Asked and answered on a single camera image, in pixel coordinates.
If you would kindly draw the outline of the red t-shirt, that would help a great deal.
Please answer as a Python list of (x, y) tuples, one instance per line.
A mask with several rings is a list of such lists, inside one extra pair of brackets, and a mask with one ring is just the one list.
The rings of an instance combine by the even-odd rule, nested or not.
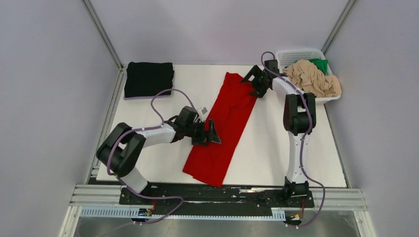
[(253, 87), (237, 73), (226, 73), (217, 99), (208, 115), (221, 143), (193, 146), (183, 173), (205, 184), (220, 188), (234, 151), (240, 141), (257, 98)]

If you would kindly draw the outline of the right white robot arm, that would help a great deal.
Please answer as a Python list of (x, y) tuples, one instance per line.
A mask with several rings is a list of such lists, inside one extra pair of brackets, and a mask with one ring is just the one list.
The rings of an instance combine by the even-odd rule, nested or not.
[(289, 135), (289, 165), (283, 188), (273, 195), (273, 201), (284, 207), (314, 207), (304, 166), (310, 135), (316, 126), (315, 95), (298, 89), (280, 73), (275, 59), (266, 60), (263, 69), (254, 65), (241, 82), (251, 84), (251, 96), (262, 98), (271, 89), (285, 100), (283, 126)]

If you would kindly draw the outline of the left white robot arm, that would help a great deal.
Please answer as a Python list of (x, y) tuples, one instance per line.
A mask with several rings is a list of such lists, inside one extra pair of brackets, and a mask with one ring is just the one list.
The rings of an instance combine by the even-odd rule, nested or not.
[(134, 200), (145, 204), (151, 199), (151, 190), (146, 187), (148, 181), (136, 168), (142, 149), (174, 143), (185, 137), (191, 138), (192, 145), (220, 144), (221, 139), (214, 121), (203, 119), (205, 112), (206, 108), (185, 106), (178, 115), (154, 127), (133, 128), (125, 122), (118, 123), (99, 146), (95, 156), (125, 185), (133, 189)]

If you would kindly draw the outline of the beige t-shirt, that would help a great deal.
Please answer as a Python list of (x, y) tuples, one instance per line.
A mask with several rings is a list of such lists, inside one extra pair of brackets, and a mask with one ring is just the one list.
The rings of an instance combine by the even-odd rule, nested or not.
[(333, 74), (325, 76), (322, 72), (318, 75), (306, 75), (291, 64), (283, 69), (289, 80), (299, 89), (310, 92), (318, 98), (336, 97), (342, 94), (338, 77)]

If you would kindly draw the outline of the green t-shirt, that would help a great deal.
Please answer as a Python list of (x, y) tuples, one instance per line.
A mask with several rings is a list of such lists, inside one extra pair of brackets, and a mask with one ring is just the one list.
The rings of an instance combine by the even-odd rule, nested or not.
[(304, 72), (306, 75), (318, 75), (322, 72), (325, 76), (328, 73), (328, 60), (321, 59), (321, 58), (313, 58), (313, 59), (301, 59), (295, 61), (296, 68), (300, 71)]

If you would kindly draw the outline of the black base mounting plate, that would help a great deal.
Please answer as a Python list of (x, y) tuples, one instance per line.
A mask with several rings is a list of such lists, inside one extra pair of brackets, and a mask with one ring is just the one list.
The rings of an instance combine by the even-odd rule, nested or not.
[(273, 195), (282, 187), (224, 185), (221, 188), (202, 184), (149, 183), (138, 197), (122, 188), (119, 204), (150, 205), (153, 214), (163, 215), (183, 204), (175, 215), (191, 216), (270, 216), (272, 208), (287, 208), (273, 201)]

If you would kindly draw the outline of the folded black t-shirt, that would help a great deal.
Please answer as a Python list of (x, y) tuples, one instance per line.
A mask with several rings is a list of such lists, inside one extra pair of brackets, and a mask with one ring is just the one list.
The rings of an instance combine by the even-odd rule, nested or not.
[(125, 99), (170, 96), (173, 88), (173, 63), (130, 62), (126, 69)]

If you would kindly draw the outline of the right aluminium frame post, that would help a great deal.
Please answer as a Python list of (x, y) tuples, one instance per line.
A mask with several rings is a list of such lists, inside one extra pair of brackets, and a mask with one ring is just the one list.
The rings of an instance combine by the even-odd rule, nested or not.
[(335, 22), (329, 36), (327, 37), (321, 51), (322, 53), (325, 55), (330, 46), (332, 45), (332, 43), (334, 42), (336, 36), (338, 35), (340, 29), (342, 28), (345, 20), (347, 19), (347, 17), (349, 16), (349, 14), (352, 11), (352, 8), (354, 7), (354, 5), (357, 3), (357, 0), (348, 0), (346, 2), (346, 5), (344, 6), (341, 14), (339, 15), (337, 21)]

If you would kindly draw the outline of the aluminium frame post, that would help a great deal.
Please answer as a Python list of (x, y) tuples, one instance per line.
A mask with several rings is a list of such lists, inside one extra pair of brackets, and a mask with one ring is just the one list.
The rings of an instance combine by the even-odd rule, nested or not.
[(111, 43), (110, 38), (108, 37), (108, 34), (106, 33), (106, 30), (99, 18), (99, 15), (97, 14), (92, 2), (90, 0), (81, 0), (82, 4), (84, 5), (87, 14), (89, 15), (92, 23), (94, 24), (97, 32), (99, 33), (101, 40), (103, 41), (106, 49), (108, 50), (113, 62), (117, 66), (117, 68), (121, 71), (123, 69), (123, 63), (121, 62), (113, 44)]
[(332, 45), (332, 43), (334, 42), (336, 36), (338, 35), (340, 29), (342, 28), (345, 20), (347, 19), (347, 17), (349, 16), (349, 14), (352, 11), (352, 8), (354, 7), (354, 5), (357, 3), (357, 0), (348, 0), (346, 2), (346, 5), (344, 6), (341, 14), (339, 15), (337, 21), (335, 22), (329, 36), (327, 37), (321, 51), (322, 53), (325, 55), (330, 46)]

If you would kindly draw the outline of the left aluminium frame post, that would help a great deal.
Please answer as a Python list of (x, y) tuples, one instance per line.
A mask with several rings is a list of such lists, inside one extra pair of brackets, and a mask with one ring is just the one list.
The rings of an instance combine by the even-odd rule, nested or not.
[(82, 4), (84, 5), (87, 14), (89, 15), (92, 23), (94, 24), (97, 32), (99, 33), (101, 40), (103, 41), (106, 49), (108, 50), (113, 62), (117, 66), (117, 68), (121, 71), (123, 69), (123, 63), (121, 62), (113, 44), (111, 43), (110, 38), (108, 37), (108, 34), (106, 33), (106, 30), (99, 18), (99, 15), (97, 14), (92, 2), (90, 0), (81, 0)]

